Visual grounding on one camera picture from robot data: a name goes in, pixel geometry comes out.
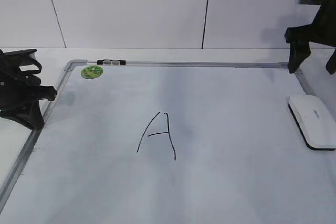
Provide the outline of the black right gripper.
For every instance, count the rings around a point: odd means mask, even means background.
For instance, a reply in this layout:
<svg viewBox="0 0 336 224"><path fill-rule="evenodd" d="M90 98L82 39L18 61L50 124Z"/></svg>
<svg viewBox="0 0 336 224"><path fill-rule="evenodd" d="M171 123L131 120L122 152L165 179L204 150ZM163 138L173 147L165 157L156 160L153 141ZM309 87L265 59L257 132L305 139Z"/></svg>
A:
<svg viewBox="0 0 336 224"><path fill-rule="evenodd" d="M309 42L335 47L335 0L319 6L311 24L289 27L285 32L285 40L290 44L289 73L295 73L311 55ZM329 74L336 73L336 49L326 64L326 70Z"/></svg>

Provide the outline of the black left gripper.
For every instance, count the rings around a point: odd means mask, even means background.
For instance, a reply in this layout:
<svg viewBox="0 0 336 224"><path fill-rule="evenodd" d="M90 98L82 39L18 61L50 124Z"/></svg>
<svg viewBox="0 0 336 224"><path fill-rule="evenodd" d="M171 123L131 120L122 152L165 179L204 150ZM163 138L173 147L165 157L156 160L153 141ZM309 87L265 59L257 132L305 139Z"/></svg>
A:
<svg viewBox="0 0 336 224"><path fill-rule="evenodd" d="M44 119L40 100L53 101L57 91L53 86L42 86L42 65L31 59L32 65L17 66L9 63L1 51L1 118L17 122L30 130L40 130Z"/></svg>

